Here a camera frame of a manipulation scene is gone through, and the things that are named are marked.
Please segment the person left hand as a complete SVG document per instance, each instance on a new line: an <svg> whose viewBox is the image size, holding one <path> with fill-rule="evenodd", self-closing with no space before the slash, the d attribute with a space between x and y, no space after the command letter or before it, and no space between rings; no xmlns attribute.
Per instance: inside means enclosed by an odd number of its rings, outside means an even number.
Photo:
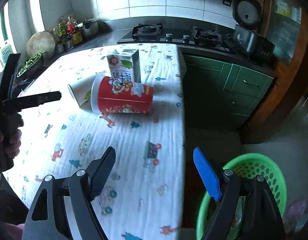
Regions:
<svg viewBox="0 0 308 240"><path fill-rule="evenodd" d="M21 135L21 131L17 129L16 133L10 137L9 144L3 146L4 137L0 131L0 148L8 158L14 159L20 153Z"/></svg>

